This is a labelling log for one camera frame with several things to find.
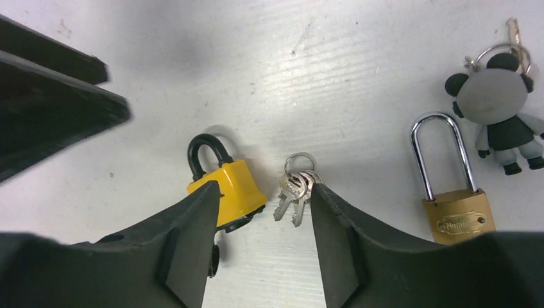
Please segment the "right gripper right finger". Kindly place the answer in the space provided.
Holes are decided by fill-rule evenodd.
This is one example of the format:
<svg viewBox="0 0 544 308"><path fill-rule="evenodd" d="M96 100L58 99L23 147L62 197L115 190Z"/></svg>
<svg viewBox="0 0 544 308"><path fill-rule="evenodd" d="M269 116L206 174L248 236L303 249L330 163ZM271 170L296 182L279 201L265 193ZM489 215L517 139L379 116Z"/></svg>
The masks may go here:
<svg viewBox="0 0 544 308"><path fill-rule="evenodd" d="M310 199L328 307L542 307L543 234L445 246L398 230L323 184Z"/></svg>

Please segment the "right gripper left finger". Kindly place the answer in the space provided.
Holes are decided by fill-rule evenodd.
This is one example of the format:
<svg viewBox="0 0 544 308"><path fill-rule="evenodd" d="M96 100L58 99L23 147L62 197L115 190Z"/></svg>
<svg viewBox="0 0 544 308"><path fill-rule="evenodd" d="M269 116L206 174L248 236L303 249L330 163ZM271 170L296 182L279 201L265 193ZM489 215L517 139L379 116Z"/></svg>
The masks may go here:
<svg viewBox="0 0 544 308"><path fill-rule="evenodd" d="M201 307L220 192L209 182L96 243L1 234L2 307Z"/></svg>

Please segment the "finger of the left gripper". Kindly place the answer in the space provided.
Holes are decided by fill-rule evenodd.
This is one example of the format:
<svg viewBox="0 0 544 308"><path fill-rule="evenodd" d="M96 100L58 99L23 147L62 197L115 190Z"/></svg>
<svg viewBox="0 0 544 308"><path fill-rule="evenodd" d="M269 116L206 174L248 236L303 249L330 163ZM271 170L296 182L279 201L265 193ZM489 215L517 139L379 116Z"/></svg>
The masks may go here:
<svg viewBox="0 0 544 308"><path fill-rule="evenodd" d="M1 52L2 181L131 117L124 97Z"/></svg>
<svg viewBox="0 0 544 308"><path fill-rule="evenodd" d="M98 85L108 81L106 64L12 19L1 16L1 51Z"/></svg>

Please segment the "yellow padlock with keys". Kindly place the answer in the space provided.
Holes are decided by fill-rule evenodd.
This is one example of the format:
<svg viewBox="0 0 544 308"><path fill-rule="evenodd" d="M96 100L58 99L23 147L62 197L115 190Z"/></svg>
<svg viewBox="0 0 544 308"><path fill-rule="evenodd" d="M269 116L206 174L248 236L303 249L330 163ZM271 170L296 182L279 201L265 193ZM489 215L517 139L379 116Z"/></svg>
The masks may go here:
<svg viewBox="0 0 544 308"><path fill-rule="evenodd" d="M211 173L201 166L198 153L202 146L208 146L217 158L218 169ZM219 184L216 232L233 232L251 222L266 207L268 200L257 187L247 163L243 159L233 159L214 135L202 133L195 136L188 145L187 160L192 172L192 182L187 186L189 194L209 181Z"/></svg>

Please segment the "small brass padlock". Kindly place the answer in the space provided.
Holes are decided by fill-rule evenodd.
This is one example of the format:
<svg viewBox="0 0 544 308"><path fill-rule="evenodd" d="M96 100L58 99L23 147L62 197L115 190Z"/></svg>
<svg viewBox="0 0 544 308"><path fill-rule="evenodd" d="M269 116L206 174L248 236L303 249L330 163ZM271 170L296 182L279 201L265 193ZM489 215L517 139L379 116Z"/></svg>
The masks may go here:
<svg viewBox="0 0 544 308"><path fill-rule="evenodd" d="M441 194L434 194L432 190L420 146L419 130L424 123L433 119L445 122L453 133L466 180L465 189ZM464 138L455 119L442 112L419 116L412 124L411 144L425 189L425 198L421 202L427 213L434 241L452 245L496 231L488 198L484 190L475 184Z"/></svg>

